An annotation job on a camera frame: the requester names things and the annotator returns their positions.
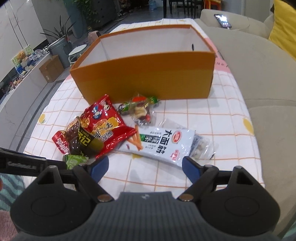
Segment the pink fluffy cloth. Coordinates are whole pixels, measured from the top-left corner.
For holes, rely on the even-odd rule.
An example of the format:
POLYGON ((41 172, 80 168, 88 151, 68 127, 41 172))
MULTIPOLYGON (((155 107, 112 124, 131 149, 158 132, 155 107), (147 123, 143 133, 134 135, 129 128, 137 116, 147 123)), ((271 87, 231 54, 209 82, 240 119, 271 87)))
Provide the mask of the pink fluffy cloth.
POLYGON ((10 241, 18 232, 11 220, 10 213, 1 210, 0 214, 0 241, 10 241))

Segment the orange stool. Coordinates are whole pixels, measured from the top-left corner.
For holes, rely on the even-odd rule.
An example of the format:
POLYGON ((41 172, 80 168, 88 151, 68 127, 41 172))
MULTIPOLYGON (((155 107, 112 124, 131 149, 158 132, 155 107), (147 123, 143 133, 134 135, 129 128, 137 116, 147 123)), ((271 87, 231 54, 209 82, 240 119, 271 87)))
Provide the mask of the orange stool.
POLYGON ((221 10, 222 0, 204 0, 204 9, 221 10))

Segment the grey plant pot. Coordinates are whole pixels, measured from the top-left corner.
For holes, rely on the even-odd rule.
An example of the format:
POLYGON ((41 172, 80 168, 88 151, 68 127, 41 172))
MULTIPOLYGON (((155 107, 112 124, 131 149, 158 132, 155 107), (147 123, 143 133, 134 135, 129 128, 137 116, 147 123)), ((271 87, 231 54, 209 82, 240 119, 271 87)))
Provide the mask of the grey plant pot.
POLYGON ((48 49, 53 56, 58 55, 64 68, 70 66, 68 57, 69 53, 73 50, 73 46, 71 42, 68 42, 65 36, 52 42, 48 46, 48 49))

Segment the dark dining table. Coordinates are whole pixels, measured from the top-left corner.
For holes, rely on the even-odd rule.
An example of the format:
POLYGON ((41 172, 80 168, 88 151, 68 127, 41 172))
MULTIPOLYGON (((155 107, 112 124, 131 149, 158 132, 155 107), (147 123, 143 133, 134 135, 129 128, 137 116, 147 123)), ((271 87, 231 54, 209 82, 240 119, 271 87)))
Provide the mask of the dark dining table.
POLYGON ((163 17, 167 17, 167 12, 173 14, 174 6, 181 8, 184 11, 184 16, 199 17, 201 11, 204 9, 205 1, 162 1, 163 3, 163 17))

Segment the orange cardboard box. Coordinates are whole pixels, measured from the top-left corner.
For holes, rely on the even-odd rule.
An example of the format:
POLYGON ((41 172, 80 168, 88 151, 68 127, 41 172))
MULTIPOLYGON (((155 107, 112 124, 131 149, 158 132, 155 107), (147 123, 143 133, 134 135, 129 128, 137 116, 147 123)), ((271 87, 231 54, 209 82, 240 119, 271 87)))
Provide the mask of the orange cardboard box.
POLYGON ((191 25, 149 26, 99 37, 70 74, 88 103, 108 94, 122 103, 136 93, 161 100, 207 98, 215 51, 191 25))

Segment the clear mixed candy packet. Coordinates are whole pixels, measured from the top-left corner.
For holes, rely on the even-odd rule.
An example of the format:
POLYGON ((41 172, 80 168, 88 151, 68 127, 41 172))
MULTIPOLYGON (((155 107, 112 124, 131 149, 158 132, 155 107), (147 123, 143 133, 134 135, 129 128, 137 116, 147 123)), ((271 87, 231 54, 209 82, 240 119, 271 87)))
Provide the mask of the clear mixed candy packet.
POLYGON ((130 112, 133 121, 139 126, 153 126, 156 123, 156 116, 154 114, 154 105, 149 106, 135 106, 130 112))

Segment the teddy bear toy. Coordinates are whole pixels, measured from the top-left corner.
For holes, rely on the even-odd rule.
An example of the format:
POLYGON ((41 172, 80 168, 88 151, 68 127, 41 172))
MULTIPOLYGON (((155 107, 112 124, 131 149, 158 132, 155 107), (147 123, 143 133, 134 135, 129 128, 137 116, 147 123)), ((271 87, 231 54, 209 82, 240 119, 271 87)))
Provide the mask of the teddy bear toy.
POLYGON ((23 50, 20 51, 16 56, 18 64, 22 63, 23 59, 25 59, 25 58, 26 58, 26 53, 23 50))

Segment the red cartoon snack bag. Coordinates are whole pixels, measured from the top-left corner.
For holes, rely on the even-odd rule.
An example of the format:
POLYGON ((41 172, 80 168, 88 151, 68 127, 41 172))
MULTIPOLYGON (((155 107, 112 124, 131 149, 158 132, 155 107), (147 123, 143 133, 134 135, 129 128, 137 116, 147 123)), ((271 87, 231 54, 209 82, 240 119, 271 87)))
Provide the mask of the red cartoon snack bag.
POLYGON ((125 124, 109 95, 94 102, 80 116, 78 137, 85 155, 101 157, 136 134, 125 124))

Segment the brown cardboard carton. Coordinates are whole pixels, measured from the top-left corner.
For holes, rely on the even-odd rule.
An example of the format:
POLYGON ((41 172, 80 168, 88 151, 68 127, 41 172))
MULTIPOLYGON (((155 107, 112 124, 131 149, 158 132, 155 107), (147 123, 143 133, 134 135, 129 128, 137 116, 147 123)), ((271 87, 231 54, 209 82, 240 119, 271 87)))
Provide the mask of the brown cardboard carton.
POLYGON ((54 82, 63 72, 64 67, 60 61, 58 55, 52 56, 48 61, 46 61, 40 68, 45 80, 50 83, 54 82))

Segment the white tv cabinet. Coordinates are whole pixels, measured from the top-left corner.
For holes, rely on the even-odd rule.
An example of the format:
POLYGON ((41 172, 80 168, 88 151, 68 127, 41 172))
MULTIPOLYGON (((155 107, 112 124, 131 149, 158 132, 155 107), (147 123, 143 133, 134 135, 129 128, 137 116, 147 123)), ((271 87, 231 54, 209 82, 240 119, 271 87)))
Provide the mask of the white tv cabinet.
POLYGON ((29 113, 29 110, 47 85, 40 68, 51 57, 51 54, 46 54, 1 102, 2 148, 9 149, 11 144, 23 136, 34 114, 29 113))

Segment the brown meat snack packet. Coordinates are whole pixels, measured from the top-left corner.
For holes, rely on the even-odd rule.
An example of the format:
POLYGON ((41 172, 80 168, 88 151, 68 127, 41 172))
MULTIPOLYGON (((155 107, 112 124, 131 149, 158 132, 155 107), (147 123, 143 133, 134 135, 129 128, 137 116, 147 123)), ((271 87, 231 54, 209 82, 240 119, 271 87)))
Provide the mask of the brown meat snack packet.
POLYGON ((64 154, 87 156, 92 158, 99 154, 104 143, 93 137, 81 126, 80 118, 77 116, 67 125, 65 130, 57 131, 52 141, 59 151, 64 154))

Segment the white round stool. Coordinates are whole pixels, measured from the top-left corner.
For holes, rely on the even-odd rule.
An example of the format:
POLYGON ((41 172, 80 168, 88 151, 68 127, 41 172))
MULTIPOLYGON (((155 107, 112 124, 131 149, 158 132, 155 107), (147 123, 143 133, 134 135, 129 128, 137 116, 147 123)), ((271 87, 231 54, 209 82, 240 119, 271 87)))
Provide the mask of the white round stool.
POLYGON ((83 44, 80 46, 75 47, 69 54, 68 54, 68 61, 70 66, 72 66, 78 58, 87 50, 88 45, 83 44))

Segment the clear yogurt ball bag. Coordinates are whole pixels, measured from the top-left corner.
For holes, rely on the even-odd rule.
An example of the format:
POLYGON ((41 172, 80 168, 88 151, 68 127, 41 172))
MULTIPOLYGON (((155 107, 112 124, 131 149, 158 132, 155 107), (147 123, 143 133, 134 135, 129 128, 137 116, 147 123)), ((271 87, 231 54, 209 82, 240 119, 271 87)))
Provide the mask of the clear yogurt ball bag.
MULTIPOLYGON (((159 124, 163 128, 176 128, 187 130, 186 127, 165 118, 159 124)), ((202 137, 195 133, 189 156, 194 160, 211 160, 218 146, 206 137, 202 137)))

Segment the blue water bottle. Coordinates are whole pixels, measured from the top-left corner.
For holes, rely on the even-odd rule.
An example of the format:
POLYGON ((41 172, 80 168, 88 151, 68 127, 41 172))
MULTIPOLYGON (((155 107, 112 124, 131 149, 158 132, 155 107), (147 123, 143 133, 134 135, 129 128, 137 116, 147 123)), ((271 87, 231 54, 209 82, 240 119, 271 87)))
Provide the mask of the blue water bottle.
POLYGON ((149 0, 149 10, 154 11, 157 9, 156 1, 155 0, 149 0))

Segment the beige sofa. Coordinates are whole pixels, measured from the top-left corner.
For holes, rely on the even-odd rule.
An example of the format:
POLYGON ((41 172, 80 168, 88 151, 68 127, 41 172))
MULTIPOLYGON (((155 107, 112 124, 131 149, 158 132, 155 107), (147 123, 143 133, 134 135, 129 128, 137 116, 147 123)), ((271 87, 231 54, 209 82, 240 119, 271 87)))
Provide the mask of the beige sofa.
POLYGON ((295 222, 295 60, 269 41, 274 18, 261 22, 226 13, 232 29, 220 27, 204 9, 196 20, 228 64, 253 123, 267 191, 280 206, 275 233, 295 222))

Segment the yellow cushion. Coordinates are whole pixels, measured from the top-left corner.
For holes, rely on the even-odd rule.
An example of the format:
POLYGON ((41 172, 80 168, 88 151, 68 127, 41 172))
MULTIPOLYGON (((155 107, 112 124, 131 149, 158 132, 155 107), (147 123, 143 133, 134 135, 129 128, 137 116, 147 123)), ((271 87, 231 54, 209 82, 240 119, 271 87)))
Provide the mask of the yellow cushion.
POLYGON ((273 15, 274 24, 268 39, 295 60, 295 1, 274 1, 273 15))

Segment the white gluten snack bag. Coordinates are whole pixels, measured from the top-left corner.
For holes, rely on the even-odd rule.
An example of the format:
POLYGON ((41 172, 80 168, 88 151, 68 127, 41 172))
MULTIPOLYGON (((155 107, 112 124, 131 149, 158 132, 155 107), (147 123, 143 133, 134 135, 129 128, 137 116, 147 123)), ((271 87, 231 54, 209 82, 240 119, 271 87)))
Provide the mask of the white gluten snack bag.
POLYGON ((158 161, 182 166, 182 160, 189 156, 194 131, 176 128, 147 126, 135 127, 136 134, 124 141, 119 151, 132 153, 158 161))

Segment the teal striped blanket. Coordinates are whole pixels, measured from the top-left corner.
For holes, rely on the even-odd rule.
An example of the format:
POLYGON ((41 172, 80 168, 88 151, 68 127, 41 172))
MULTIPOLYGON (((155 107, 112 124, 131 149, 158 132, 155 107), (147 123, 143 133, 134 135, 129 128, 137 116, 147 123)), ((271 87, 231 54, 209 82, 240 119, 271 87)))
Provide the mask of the teal striped blanket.
POLYGON ((1 173, 1 210, 10 211, 12 204, 24 189, 25 185, 21 176, 1 173))

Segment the green sausage stick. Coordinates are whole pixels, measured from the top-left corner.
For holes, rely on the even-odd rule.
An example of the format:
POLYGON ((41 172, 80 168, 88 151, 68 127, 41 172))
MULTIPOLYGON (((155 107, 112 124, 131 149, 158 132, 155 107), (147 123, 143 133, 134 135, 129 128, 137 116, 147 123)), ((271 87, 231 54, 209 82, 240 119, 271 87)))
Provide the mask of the green sausage stick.
POLYGON ((145 96, 136 96, 133 97, 130 101, 124 102, 120 104, 117 108, 117 111, 122 114, 128 114, 130 110, 135 106, 149 106, 149 105, 157 105, 159 103, 159 99, 155 96, 145 97, 145 96))

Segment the green climbing plant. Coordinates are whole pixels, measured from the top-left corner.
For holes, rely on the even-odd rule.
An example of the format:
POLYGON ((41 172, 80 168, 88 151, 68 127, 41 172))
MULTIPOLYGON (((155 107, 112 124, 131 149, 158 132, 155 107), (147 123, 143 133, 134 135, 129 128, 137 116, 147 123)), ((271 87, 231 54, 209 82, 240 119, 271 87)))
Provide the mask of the green climbing plant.
POLYGON ((73 0, 72 2, 84 17, 87 27, 90 27, 92 30, 99 30, 101 28, 101 20, 96 8, 96 1, 73 0))

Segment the green small snack packet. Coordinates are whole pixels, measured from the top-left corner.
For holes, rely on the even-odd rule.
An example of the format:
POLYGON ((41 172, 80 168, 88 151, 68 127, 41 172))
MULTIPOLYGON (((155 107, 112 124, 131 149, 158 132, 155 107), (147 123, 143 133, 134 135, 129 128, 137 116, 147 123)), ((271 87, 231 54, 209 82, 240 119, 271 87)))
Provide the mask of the green small snack packet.
POLYGON ((86 156, 67 154, 63 156, 63 162, 66 163, 67 169, 72 170, 75 166, 85 164, 89 160, 86 156))

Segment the pink small heater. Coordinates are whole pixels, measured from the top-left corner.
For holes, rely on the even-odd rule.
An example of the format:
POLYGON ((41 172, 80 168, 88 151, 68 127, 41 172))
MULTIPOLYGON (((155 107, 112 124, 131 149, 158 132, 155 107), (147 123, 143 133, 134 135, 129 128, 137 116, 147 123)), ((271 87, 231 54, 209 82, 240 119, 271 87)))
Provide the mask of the pink small heater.
POLYGON ((101 36, 99 31, 92 31, 88 33, 88 42, 91 45, 101 36))

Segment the dark drawer cabinet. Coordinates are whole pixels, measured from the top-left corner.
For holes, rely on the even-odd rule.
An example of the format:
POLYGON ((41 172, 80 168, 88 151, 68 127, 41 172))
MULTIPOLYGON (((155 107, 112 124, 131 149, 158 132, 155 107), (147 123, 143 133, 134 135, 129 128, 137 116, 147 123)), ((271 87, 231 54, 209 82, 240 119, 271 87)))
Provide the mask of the dark drawer cabinet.
POLYGON ((117 11, 113 0, 92 1, 96 12, 93 29, 98 30, 117 19, 117 11))

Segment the black smartphone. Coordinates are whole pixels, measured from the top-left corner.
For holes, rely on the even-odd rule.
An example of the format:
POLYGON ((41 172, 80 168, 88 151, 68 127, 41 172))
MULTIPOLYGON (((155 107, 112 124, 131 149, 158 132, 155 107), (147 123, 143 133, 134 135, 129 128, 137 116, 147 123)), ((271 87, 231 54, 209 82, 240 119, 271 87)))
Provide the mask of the black smartphone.
POLYGON ((232 28, 229 23, 227 17, 223 14, 214 14, 215 19, 218 21, 219 25, 224 28, 230 30, 232 28))

